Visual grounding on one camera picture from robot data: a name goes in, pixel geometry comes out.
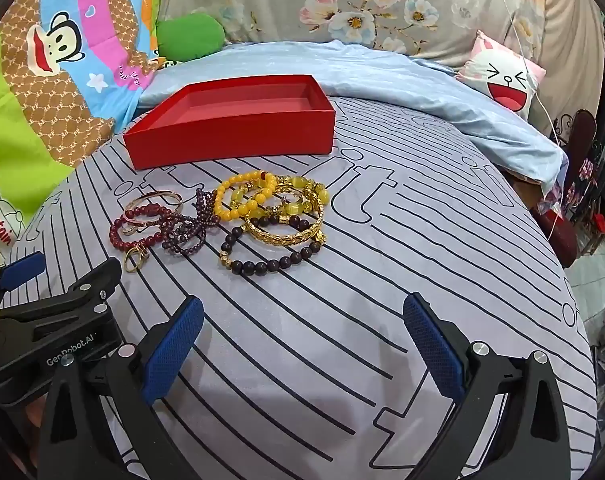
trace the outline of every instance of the cartoon face pillow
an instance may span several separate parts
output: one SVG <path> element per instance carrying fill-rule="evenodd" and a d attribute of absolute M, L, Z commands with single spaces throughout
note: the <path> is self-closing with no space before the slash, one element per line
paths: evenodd
<path fill-rule="evenodd" d="M 471 59 L 456 79 L 527 120 L 531 100 L 546 73 L 479 30 Z"/>

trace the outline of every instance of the light blue blanket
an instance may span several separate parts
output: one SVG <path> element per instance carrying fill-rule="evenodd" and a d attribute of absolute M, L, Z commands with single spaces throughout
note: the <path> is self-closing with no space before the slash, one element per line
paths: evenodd
<path fill-rule="evenodd" d="M 268 74 L 311 74 L 331 96 L 400 105 L 439 117 L 469 136 L 494 164 L 562 188 L 565 152 L 511 110 L 456 81 L 453 70 L 423 59 L 331 43 L 241 44 L 160 70 L 138 102 L 159 104 L 195 82 Z"/>

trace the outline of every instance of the floral pillowcase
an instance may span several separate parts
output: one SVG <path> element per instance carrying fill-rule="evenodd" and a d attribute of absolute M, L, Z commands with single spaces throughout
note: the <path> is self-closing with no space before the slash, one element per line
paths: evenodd
<path fill-rule="evenodd" d="M 537 58 L 544 0 L 507 0 L 525 55 Z M 228 41 L 331 41 L 427 57 L 460 68 L 478 28 L 505 37 L 502 0 L 161 0 L 159 19 L 207 12 Z M 507 33 L 509 43 L 511 32 Z"/>

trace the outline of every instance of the white wire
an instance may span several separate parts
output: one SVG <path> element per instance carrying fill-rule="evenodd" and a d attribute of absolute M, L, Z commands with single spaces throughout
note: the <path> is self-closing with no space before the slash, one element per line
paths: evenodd
<path fill-rule="evenodd" d="M 518 40 L 518 45 L 520 46 L 520 55 L 522 56 L 522 59 L 524 60 L 524 69 L 527 71 L 527 81 L 529 83 L 531 83 L 532 82 L 532 79 L 531 79 L 532 76 L 531 76 L 531 73 L 529 72 L 529 67 L 527 66 L 526 58 L 524 57 L 524 49 L 522 48 L 522 43 L 520 42 L 520 38 L 518 36 L 518 31 L 515 28 L 515 23 L 513 22 L 513 17 L 511 15 L 511 10 L 509 10 L 509 5 L 506 3 L 506 0 L 502 0 L 502 1 L 505 4 L 506 12 L 509 15 L 509 20 L 511 21 L 511 28 L 513 29 L 513 33 L 515 34 L 516 40 Z M 538 96 L 538 88 L 537 87 L 534 88 L 533 94 L 536 96 L 536 99 L 538 100 L 538 103 L 540 103 L 540 106 L 544 110 L 544 113 L 547 116 L 547 119 L 549 120 L 549 124 L 551 125 L 551 132 L 553 133 L 554 137 L 556 137 L 556 144 L 558 146 L 560 146 L 560 142 L 559 142 L 559 140 L 557 138 L 556 129 L 553 126 L 553 121 L 551 120 L 551 117 L 549 115 L 549 112 L 545 108 L 545 105 L 542 104 L 542 101 L 540 100 L 540 97 Z M 558 207 L 560 209 L 560 213 L 562 213 L 562 195 L 563 195 L 563 193 L 560 192 L 560 199 L 558 200 L 558 203 L 559 203 Z M 547 241 L 551 240 L 551 235 L 553 234 L 553 229 L 556 228 L 556 222 L 557 222 L 557 217 L 558 216 L 559 215 L 556 214 L 556 217 L 555 217 L 555 219 L 553 221 L 553 225 L 551 226 L 551 232 L 549 233 L 549 236 L 547 237 Z"/>

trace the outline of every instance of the tiled floor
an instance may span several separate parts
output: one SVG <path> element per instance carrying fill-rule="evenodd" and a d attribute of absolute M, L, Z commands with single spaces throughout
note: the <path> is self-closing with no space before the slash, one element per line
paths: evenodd
<path fill-rule="evenodd" d="M 605 319 L 605 242 L 595 254 L 582 256 L 565 272 L 585 322 L 589 342 L 594 343 Z"/>

